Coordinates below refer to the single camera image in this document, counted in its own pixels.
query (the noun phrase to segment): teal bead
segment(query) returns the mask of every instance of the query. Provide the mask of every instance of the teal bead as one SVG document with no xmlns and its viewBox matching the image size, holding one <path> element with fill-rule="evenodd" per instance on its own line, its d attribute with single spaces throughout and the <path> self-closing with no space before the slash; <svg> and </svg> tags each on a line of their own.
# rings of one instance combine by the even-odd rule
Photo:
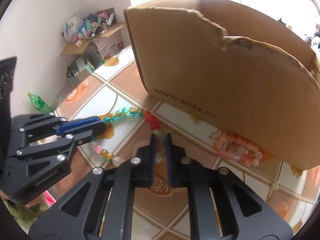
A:
<svg viewBox="0 0 320 240">
<path fill-rule="evenodd" d="M 103 120 L 103 122 L 105 122 L 105 123 L 110 123 L 110 118 L 109 118 L 109 117 L 105 117 L 105 118 L 103 118 L 102 120 Z"/>
<path fill-rule="evenodd" d="M 111 121 L 114 121 L 114 120 L 117 119 L 115 114 L 111 114 L 109 118 L 110 118 Z"/>
<path fill-rule="evenodd" d="M 143 116 L 143 110 L 142 109 L 138 109 L 137 110 L 137 116 L 138 117 L 142 117 Z"/>
</svg>

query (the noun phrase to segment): orange bead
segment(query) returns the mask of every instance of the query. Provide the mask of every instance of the orange bead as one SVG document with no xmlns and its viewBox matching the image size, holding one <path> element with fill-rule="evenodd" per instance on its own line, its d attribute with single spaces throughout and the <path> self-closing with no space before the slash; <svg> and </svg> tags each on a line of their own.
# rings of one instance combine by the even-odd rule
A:
<svg viewBox="0 0 320 240">
<path fill-rule="evenodd" d="M 216 150 L 216 151 L 219 151 L 223 148 L 223 143 L 222 141 L 216 141 L 213 145 L 213 148 Z"/>
<path fill-rule="evenodd" d="M 232 133 L 229 133 L 227 135 L 227 140 L 229 143 L 233 143 L 233 141 L 235 140 L 235 136 Z"/>
<path fill-rule="evenodd" d="M 248 144 L 248 141 L 246 140 L 246 139 L 242 139 L 242 141 L 241 141 L 241 146 L 242 147 L 246 147 L 247 146 L 247 144 Z"/>
</svg>

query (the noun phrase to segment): gold charm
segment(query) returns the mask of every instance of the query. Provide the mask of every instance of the gold charm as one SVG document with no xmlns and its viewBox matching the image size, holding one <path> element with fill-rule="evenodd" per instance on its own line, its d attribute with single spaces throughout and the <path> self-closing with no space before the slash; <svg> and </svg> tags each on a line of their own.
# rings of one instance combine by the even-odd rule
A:
<svg viewBox="0 0 320 240">
<path fill-rule="evenodd" d="M 201 123 L 201 119 L 196 117 L 194 114 L 190 115 L 190 119 L 195 123 L 195 124 L 199 124 Z"/>
</svg>

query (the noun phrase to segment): tiled floor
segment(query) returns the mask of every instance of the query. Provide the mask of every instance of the tiled floor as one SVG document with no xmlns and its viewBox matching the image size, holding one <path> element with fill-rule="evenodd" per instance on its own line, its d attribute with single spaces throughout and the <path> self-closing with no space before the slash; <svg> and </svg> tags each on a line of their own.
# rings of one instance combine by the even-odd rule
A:
<svg viewBox="0 0 320 240">
<path fill-rule="evenodd" d="M 204 122 L 195 125 L 188 114 L 150 97 L 141 83 L 131 48 L 124 50 L 118 58 L 118 65 L 101 66 L 82 82 L 56 113 L 76 119 L 92 115 L 103 117 L 123 107 L 148 109 L 160 120 L 164 132 L 172 134 L 174 144 L 185 148 L 188 156 L 208 168 L 228 167 L 267 201 L 294 232 L 306 222 L 319 194 L 320 167 L 304 171 L 296 178 L 289 164 L 271 155 L 266 156 L 256 168 L 221 160 L 212 148 L 220 132 L 217 128 Z M 98 143 L 114 155 L 128 159 L 135 156 L 139 147 L 149 143 L 150 134 L 150 125 L 143 119 L 133 117 L 126 122 L 110 125 Z M 88 144 L 79 147 L 71 165 L 72 173 L 51 191 L 59 198 L 95 166 L 114 168 Z M 166 191 L 157 193 L 146 188 L 136 189 L 132 239 L 189 239 L 186 189 L 168 186 L 165 157 L 156 164 L 155 174 Z"/>
</svg>

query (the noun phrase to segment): cardboard box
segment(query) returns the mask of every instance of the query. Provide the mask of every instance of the cardboard box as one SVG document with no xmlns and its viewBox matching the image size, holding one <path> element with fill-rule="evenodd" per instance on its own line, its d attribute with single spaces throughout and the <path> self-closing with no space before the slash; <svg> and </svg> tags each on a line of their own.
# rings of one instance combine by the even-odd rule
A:
<svg viewBox="0 0 320 240">
<path fill-rule="evenodd" d="M 73 84 L 79 85 L 83 80 L 90 76 L 94 70 L 95 68 L 90 61 L 81 56 L 70 64 L 67 77 Z"/>
<path fill-rule="evenodd" d="M 114 13 L 114 9 L 106 9 L 98 13 L 106 11 L 108 15 Z M 117 22 L 116 17 L 113 19 L 112 25 L 105 33 L 97 35 L 95 38 L 83 41 L 81 47 L 77 47 L 75 43 L 68 43 L 61 55 L 77 55 L 82 54 L 84 57 L 97 68 L 104 59 L 117 54 L 124 48 L 124 43 L 120 33 L 120 29 L 125 26 L 125 22 Z"/>
<path fill-rule="evenodd" d="M 318 58 L 291 30 L 228 0 L 151 0 L 124 15 L 150 95 L 301 170 L 320 164 Z"/>
</svg>

